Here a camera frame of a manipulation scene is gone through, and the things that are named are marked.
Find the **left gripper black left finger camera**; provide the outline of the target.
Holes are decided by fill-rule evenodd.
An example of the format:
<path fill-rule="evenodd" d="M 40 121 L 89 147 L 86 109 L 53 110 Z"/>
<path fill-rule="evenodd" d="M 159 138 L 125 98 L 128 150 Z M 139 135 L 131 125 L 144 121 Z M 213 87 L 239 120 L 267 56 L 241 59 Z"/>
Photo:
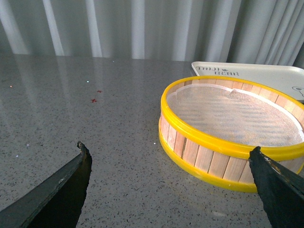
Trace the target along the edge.
<path fill-rule="evenodd" d="M 0 212 L 2 228 L 75 228 L 86 199 L 92 157 L 82 142 L 80 153 Z"/>

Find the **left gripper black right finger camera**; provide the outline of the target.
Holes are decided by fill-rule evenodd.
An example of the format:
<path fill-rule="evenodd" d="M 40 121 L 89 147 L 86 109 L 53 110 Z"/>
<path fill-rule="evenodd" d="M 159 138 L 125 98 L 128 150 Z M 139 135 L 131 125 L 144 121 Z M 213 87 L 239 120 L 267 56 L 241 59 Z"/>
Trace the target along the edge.
<path fill-rule="evenodd" d="M 264 211 L 273 228 L 304 226 L 304 179 L 277 163 L 256 147 L 249 166 Z"/>

